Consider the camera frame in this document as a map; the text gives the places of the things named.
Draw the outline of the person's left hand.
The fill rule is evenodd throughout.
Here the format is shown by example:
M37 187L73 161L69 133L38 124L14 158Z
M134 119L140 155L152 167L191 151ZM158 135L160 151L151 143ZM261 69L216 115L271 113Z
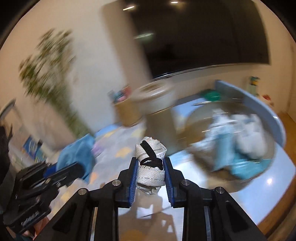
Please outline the person's left hand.
M37 235L42 231L42 229L49 223L49 221L50 220L48 219L48 217L43 218L41 221L39 221L33 226L35 231L34 235L27 230L22 234L22 236L28 237L34 240L37 237Z

